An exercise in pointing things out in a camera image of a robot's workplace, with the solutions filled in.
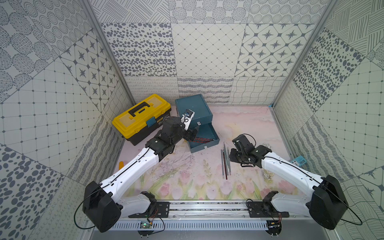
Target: teal drawer box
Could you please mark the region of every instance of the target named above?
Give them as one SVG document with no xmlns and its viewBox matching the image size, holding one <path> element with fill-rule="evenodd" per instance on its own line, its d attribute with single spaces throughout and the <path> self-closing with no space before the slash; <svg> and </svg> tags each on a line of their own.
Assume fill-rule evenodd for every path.
<svg viewBox="0 0 384 240">
<path fill-rule="evenodd" d="M 189 125 L 189 129 L 194 129 L 198 125 L 204 125 L 212 122 L 212 112 L 209 110 L 209 107 L 201 94 L 176 99 L 175 104 L 179 117 L 184 114 L 186 109 L 190 109 L 195 112 L 195 115 Z"/>
<path fill-rule="evenodd" d="M 205 148 L 209 148 L 217 145 L 220 142 L 218 135 L 216 134 L 215 129 L 212 126 L 212 123 L 200 125 L 199 131 L 197 132 L 196 137 L 213 139 L 211 142 L 200 143 L 200 142 L 188 142 L 188 147 L 191 153 L 204 150 Z"/>
</svg>

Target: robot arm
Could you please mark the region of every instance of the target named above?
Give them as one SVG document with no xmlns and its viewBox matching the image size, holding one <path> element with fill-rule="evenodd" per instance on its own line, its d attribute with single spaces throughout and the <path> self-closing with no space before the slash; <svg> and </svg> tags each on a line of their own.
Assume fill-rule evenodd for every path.
<svg viewBox="0 0 384 240">
<path fill-rule="evenodd" d="M 120 217 L 135 213 L 146 213 L 150 216 L 154 213 L 156 199 L 152 194 L 142 192 L 134 197 L 122 196 L 142 174 L 166 155 L 173 153 L 176 143 L 182 138 L 187 141 L 195 138 L 199 127 L 188 130 L 194 114 L 187 109 L 181 119 L 166 118 L 163 129 L 127 165 L 99 184 L 92 181 L 86 186 L 83 212 L 100 232 L 110 229 Z"/>
<path fill-rule="evenodd" d="M 327 229 L 334 229 L 348 208 L 339 181 L 313 174 L 282 159 L 269 148 L 254 147 L 244 135 L 232 140 L 229 158 L 242 167 L 259 167 L 276 173 L 295 185 L 305 195 L 287 195 L 271 191 L 264 199 L 264 208 L 278 212 L 293 212 L 312 217 Z"/>
</svg>

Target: table surface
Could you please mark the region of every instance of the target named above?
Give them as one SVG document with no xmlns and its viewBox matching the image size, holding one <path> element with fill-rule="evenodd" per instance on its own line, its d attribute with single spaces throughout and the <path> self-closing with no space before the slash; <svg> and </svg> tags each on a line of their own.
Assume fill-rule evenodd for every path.
<svg viewBox="0 0 384 240">
<path fill-rule="evenodd" d="M 266 145 L 286 160 L 290 157 L 268 107 L 210 106 L 210 110 L 219 144 L 191 154 L 187 142 L 182 139 L 172 154 L 142 175 L 124 196 L 148 191 L 158 200 L 238 200 L 263 199 L 271 190 L 302 194 L 272 172 L 258 167 L 241 167 L 233 162 L 231 175 L 228 180 L 223 179 L 220 156 L 223 143 L 234 148 L 232 139 L 242 133 L 252 135 L 257 146 Z M 175 107 L 172 107 L 171 116 L 177 116 Z M 136 146 L 126 141 L 114 172 L 118 171 L 119 162 L 123 161 L 125 165 L 132 160 L 159 129 Z"/>
</svg>

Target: gray patterned wallpaper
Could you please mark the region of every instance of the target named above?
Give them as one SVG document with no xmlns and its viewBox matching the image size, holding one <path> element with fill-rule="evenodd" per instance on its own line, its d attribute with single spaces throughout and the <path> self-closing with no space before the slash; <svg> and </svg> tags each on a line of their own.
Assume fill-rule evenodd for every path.
<svg viewBox="0 0 384 240">
<path fill-rule="evenodd" d="M 0 103 L 0 238 L 76 238 L 132 106 L 77 0 L 1 1 Z"/>
<path fill-rule="evenodd" d="M 270 105 L 328 0 L 90 2 L 135 101 L 202 93 L 209 104 Z"/>
<path fill-rule="evenodd" d="M 363 219 L 340 221 L 343 239 L 384 237 L 383 17 L 384 1 L 339 1 L 275 106 L 304 168 L 342 182 Z"/>
</svg>

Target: toolbox handle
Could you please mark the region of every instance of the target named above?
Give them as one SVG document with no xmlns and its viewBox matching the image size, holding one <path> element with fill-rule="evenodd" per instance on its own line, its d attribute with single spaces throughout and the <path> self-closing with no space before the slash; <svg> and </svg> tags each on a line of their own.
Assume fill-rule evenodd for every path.
<svg viewBox="0 0 384 240">
<path fill-rule="evenodd" d="M 132 117 L 136 117 L 135 112 L 137 112 L 138 110 L 140 110 L 141 108 L 143 108 L 145 106 L 150 107 L 150 105 L 148 103 L 142 102 L 139 105 L 137 105 L 136 107 L 134 107 L 133 109 L 131 109 L 128 113 L 130 115 L 132 115 Z"/>
</svg>

